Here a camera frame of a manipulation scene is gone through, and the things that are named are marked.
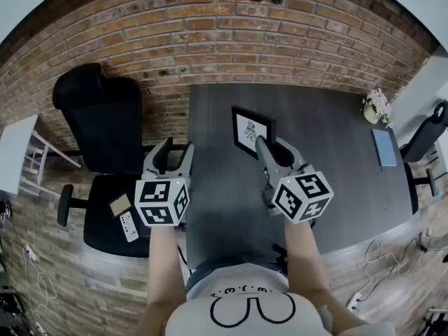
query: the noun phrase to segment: remote control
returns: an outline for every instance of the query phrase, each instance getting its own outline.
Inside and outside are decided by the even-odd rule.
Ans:
[[[132,220],[130,211],[124,213],[120,217],[120,221],[128,243],[133,242],[135,239],[139,238],[139,234],[137,233],[137,229],[135,228],[135,224],[134,221]]]

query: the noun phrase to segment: gray table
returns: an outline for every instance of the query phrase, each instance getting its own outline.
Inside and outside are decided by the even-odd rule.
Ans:
[[[277,257],[283,221],[265,213],[266,180],[258,161],[234,145],[231,106],[277,121],[276,135],[321,170],[335,196],[313,229],[321,253],[381,234],[412,216],[405,170],[391,132],[397,167],[381,167],[362,96],[287,85],[196,85],[188,138],[195,143],[192,202],[187,210],[188,264],[232,254]]]

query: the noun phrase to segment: human arm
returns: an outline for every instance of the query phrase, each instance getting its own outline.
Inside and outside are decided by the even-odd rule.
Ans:
[[[159,336],[171,314],[186,299],[173,227],[151,229],[147,306],[134,336]]]
[[[332,294],[330,278],[308,222],[292,224],[285,219],[285,238],[290,291],[307,298],[315,308],[326,306],[332,314],[334,335],[367,324],[353,315]]]

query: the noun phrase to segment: blue notebook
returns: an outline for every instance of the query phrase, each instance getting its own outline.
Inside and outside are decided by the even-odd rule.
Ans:
[[[373,139],[377,147],[379,163],[385,167],[394,167],[397,165],[395,151],[393,149],[391,135],[389,131],[381,129],[372,129]]]

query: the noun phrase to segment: framed drawing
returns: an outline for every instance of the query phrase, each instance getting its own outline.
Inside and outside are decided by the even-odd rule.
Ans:
[[[275,120],[258,113],[232,107],[233,139],[237,147],[258,159],[255,141],[262,136],[269,144],[275,142]]]

